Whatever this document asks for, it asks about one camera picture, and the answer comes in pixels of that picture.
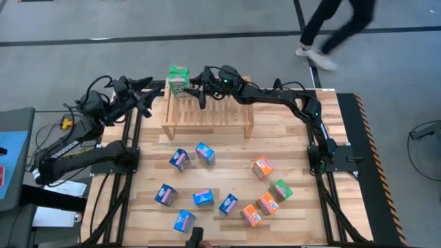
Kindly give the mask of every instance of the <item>juice box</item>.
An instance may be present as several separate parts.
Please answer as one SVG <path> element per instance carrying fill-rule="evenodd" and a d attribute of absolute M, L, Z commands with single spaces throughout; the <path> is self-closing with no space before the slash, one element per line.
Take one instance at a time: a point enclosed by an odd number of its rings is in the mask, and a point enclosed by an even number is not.
<path fill-rule="evenodd" d="M 189 70 L 173 65 L 168 74 L 168 83 L 174 96 L 186 97 L 184 89 L 189 87 Z"/>
<path fill-rule="evenodd" d="M 214 203 L 213 193 L 211 189 L 193 194 L 194 204 L 197 206 L 209 205 Z"/>
<path fill-rule="evenodd" d="M 219 210 L 223 212 L 224 214 L 228 214 L 232 208 L 236 205 L 237 198 L 234 197 L 232 194 L 229 194 L 227 198 L 223 201 L 223 203 L 220 205 Z"/>
<path fill-rule="evenodd" d="M 169 207 L 172 204 L 174 198 L 176 197 L 176 193 L 177 192 L 175 189 L 164 183 L 159 189 L 159 192 L 154 198 L 154 200 L 164 206 Z"/>
<path fill-rule="evenodd" d="M 270 193 L 265 193 L 263 196 L 261 196 L 256 204 L 262 209 L 262 211 L 266 215 L 274 214 L 275 211 L 278 209 L 278 205 L 276 201 L 273 199 Z"/>
<path fill-rule="evenodd" d="M 266 177 L 273 171 L 273 167 L 269 164 L 268 160 L 261 156 L 252 167 L 253 172 L 259 177 L 259 180 L 265 180 Z"/>
<path fill-rule="evenodd" d="M 274 183 L 269 188 L 269 192 L 274 196 L 278 203 L 286 200 L 292 195 L 292 190 L 288 188 L 287 184 L 282 179 L 279 179 Z"/>
<path fill-rule="evenodd" d="M 242 209 L 240 214 L 252 227 L 255 227 L 262 220 L 252 204 Z"/>
<path fill-rule="evenodd" d="M 174 223 L 174 229 L 176 231 L 181 231 L 183 233 L 186 233 L 188 229 L 193 225 L 195 216 L 185 210 L 181 210 L 179 212 L 178 218 L 176 219 L 176 222 Z"/>
<path fill-rule="evenodd" d="M 214 161 L 214 151 L 202 142 L 196 146 L 196 155 L 203 158 L 208 165 L 211 165 Z"/>
<path fill-rule="evenodd" d="M 189 162 L 190 158 L 187 152 L 181 148 L 178 148 L 177 151 L 174 153 L 172 159 L 170 159 L 170 163 L 179 172 L 183 172 Z"/>

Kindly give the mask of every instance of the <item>green box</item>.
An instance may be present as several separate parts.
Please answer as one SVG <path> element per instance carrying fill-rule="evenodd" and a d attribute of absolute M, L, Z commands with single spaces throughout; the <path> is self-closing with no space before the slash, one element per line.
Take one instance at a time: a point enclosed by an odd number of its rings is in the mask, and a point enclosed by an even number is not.
<path fill-rule="evenodd" d="M 168 83 L 174 96 L 182 96 L 184 88 L 189 87 L 189 70 L 172 65 L 168 75 Z"/>
<path fill-rule="evenodd" d="M 269 193 L 271 193 L 279 203 L 288 199 L 292 195 L 292 190 L 282 179 L 279 179 L 269 188 Z"/>

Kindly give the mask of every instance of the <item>white paper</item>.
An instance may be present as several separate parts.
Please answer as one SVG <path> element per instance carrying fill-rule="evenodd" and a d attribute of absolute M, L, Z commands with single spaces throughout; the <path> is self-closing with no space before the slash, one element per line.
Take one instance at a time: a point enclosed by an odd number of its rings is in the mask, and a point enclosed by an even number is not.
<path fill-rule="evenodd" d="M 45 186 L 45 190 L 67 194 L 71 196 L 82 196 L 84 194 L 86 184 L 68 181 L 57 187 Z M 73 227 L 76 212 L 64 211 L 60 209 L 51 209 L 48 207 L 37 207 L 34 216 L 33 227 Z"/>

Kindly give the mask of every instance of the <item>gray floor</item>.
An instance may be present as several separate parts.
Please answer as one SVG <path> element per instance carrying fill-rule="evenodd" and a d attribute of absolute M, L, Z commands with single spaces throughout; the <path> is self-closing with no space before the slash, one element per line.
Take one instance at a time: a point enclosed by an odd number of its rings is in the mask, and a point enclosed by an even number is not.
<path fill-rule="evenodd" d="M 319 0 L 300 2 L 308 20 Z M 323 29 L 336 29 L 350 15 L 350 5 L 344 1 Z M 369 27 L 433 25 L 441 25 L 438 0 L 378 0 L 375 21 Z M 285 30 L 299 30 L 291 0 L 9 0 L 0 13 L 0 42 Z M 316 43 L 325 38 L 319 36 Z M 261 86 L 270 86 L 280 77 L 312 87 L 306 60 L 294 56 L 298 39 L 0 48 L 0 110 L 26 106 L 62 110 L 62 103 L 72 104 L 97 76 L 163 79 L 170 65 L 187 66 L 196 75 L 204 65 L 228 63 Z M 409 244 L 439 247 L 441 184 L 423 178 L 411 167 L 406 138 L 417 124 L 440 119 L 441 32 L 360 34 L 333 56 L 340 70 L 319 71 L 322 86 L 361 95 Z M 57 121 L 61 115 L 37 114 L 34 130 Z M 57 131 L 50 140 L 62 133 Z M 439 148 L 433 137 L 411 144 L 416 165 L 435 178 L 441 178 Z"/>

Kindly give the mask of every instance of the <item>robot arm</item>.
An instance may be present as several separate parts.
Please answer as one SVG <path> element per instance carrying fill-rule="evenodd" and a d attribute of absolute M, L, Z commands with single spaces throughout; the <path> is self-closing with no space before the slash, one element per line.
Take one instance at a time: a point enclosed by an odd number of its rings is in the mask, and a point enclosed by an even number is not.
<path fill-rule="evenodd" d="M 217 79 L 211 67 L 205 67 L 204 71 L 195 79 L 190 80 L 197 88 L 184 89 L 187 93 L 199 99 L 199 107 L 205 108 L 206 96 L 215 100 L 222 100 L 225 96 L 233 96 L 240 104 L 273 103 L 287 106 L 294 116 L 303 123 L 308 124 L 318 142 L 319 157 L 324 163 L 333 163 L 333 157 L 337 148 L 334 139 L 330 138 L 321 119 L 322 106 L 320 102 L 309 95 L 306 90 L 290 90 L 279 85 L 273 89 L 260 89 L 256 84 L 242 79 L 240 74 L 229 65 L 219 68 Z M 303 102 L 300 109 L 296 100 Z"/>
<path fill-rule="evenodd" d="M 105 126 L 114 126 L 119 118 L 134 107 L 138 108 L 144 117 L 151 117 L 148 109 L 152 107 L 152 101 L 161 91 L 155 89 L 141 92 L 151 81 L 152 77 L 134 81 L 125 76 L 111 80 L 105 87 L 114 88 L 116 94 L 112 102 L 104 101 L 101 93 L 88 89 L 86 94 L 76 101 L 76 110 L 83 114 L 81 120 L 75 123 L 64 137 L 35 154 L 31 172 L 36 183 L 40 185 L 53 183 L 66 172 L 95 163 L 112 161 L 116 165 L 123 165 L 132 159 L 134 151 L 127 149 L 121 141 L 114 141 L 107 147 L 97 148 L 73 158 L 63 158 L 63 155 L 84 141 L 92 141 L 100 137 Z"/>

